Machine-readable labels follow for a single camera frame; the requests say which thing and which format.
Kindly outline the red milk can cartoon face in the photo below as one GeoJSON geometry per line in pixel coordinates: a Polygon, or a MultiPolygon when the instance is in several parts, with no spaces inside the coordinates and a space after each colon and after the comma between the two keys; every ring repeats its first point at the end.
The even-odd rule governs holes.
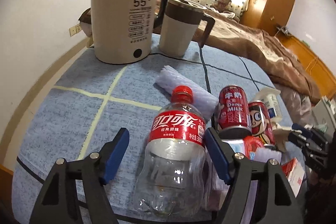
{"type": "Polygon", "coordinates": [[[260,100],[251,101],[248,107],[252,136],[259,138],[265,145],[275,145],[269,113],[264,102],[260,100]]]}

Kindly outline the red white milk carton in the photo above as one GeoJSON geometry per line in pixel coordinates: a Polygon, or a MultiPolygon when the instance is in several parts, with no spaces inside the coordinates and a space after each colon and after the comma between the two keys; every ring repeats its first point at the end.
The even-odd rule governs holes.
{"type": "Polygon", "coordinates": [[[295,197],[297,197],[305,175],[304,168],[297,158],[293,158],[290,161],[282,164],[281,167],[282,171],[285,173],[285,176],[291,186],[295,197]]]}

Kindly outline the purple foam net sleeve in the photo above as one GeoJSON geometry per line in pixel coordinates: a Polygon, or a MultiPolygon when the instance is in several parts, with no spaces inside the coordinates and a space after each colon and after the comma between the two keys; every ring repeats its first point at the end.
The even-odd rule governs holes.
{"type": "Polygon", "coordinates": [[[205,121],[211,119],[219,103],[219,100],[210,92],[181,75],[169,65],[165,65],[161,69],[155,83],[170,95],[173,95],[175,89],[177,89],[178,93],[191,94],[193,98],[191,104],[198,109],[205,121]]]}

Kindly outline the white yogurt bottle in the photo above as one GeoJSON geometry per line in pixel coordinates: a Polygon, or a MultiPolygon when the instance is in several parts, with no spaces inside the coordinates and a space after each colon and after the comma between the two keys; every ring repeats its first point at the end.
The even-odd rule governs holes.
{"type": "Polygon", "coordinates": [[[262,88],[255,96],[254,100],[264,102],[269,113],[270,121],[272,123],[280,123],[282,121],[282,113],[277,97],[281,91],[274,88],[262,88]]]}

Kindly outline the wall power socket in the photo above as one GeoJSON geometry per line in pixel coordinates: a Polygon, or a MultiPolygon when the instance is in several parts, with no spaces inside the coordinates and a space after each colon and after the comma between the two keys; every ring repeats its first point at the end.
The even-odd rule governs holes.
{"type": "Polygon", "coordinates": [[[75,26],[69,28],[70,36],[74,36],[78,34],[80,31],[81,31],[80,24],[76,24],[75,26]]]}

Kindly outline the brown teddy bear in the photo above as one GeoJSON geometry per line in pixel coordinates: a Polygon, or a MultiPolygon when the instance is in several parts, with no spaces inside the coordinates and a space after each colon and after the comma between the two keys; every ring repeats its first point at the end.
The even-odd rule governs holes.
{"type": "Polygon", "coordinates": [[[210,5],[210,8],[214,8],[217,12],[222,13],[226,11],[227,6],[229,6],[231,0],[216,0],[213,4],[210,5]]]}

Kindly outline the cream brown lidded mug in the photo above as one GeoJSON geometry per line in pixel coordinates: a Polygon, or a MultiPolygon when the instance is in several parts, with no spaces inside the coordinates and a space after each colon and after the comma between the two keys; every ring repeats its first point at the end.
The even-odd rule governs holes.
{"type": "Polygon", "coordinates": [[[168,0],[159,40],[160,51],[172,57],[183,56],[200,22],[205,21],[205,30],[198,41],[199,47],[203,48],[215,25],[215,19],[207,15],[206,10],[189,0],[168,0]]]}

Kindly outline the Coca-Cola plastic bottle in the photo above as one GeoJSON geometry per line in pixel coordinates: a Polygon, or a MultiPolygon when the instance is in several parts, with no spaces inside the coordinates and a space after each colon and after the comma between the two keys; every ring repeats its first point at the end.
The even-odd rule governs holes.
{"type": "Polygon", "coordinates": [[[134,189],[138,211],[189,217],[201,207],[206,124],[192,99],[175,89],[171,102],[153,120],[134,189]]]}

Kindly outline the red milk can plain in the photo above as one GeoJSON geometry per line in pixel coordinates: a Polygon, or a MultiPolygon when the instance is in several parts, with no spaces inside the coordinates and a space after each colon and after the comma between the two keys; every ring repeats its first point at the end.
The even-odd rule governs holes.
{"type": "Polygon", "coordinates": [[[237,85],[222,88],[214,118],[221,139],[244,139],[252,135],[247,96],[237,85]]]}

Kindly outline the wooden bed headboard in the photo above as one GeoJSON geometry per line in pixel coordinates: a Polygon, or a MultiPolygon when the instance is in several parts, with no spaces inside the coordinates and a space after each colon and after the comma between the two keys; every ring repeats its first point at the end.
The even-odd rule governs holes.
{"type": "Polygon", "coordinates": [[[301,40],[281,31],[276,35],[282,45],[295,54],[305,71],[315,80],[322,96],[335,96],[335,76],[325,63],[301,40]]]}

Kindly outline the cream electric kettle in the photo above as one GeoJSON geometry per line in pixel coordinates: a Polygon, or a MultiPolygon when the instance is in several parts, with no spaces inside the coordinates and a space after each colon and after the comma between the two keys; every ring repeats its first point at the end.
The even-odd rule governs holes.
{"type": "Polygon", "coordinates": [[[153,29],[163,22],[168,0],[91,0],[96,57],[108,64],[130,64],[151,52],[153,29]]]}

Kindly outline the brown bed blanket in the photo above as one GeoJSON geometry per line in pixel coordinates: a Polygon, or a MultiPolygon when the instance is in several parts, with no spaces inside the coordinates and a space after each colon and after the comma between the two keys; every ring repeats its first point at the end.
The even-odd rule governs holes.
{"type": "Polygon", "coordinates": [[[276,84],[287,86],[317,104],[321,93],[315,80],[279,41],[266,31],[242,25],[224,15],[207,10],[215,25],[206,45],[254,61],[276,84]]]}

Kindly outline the clear cup with red lid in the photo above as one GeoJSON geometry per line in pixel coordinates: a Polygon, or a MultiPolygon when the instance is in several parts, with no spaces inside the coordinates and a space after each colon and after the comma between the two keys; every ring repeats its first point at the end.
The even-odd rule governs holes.
{"type": "Polygon", "coordinates": [[[234,152],[240,152],[248,159],[255,158],[255,152],[258,148],[264,147],[264,143],[257,137],[247,136],[244,139],[223,140],[228,143],[234,152]]]}

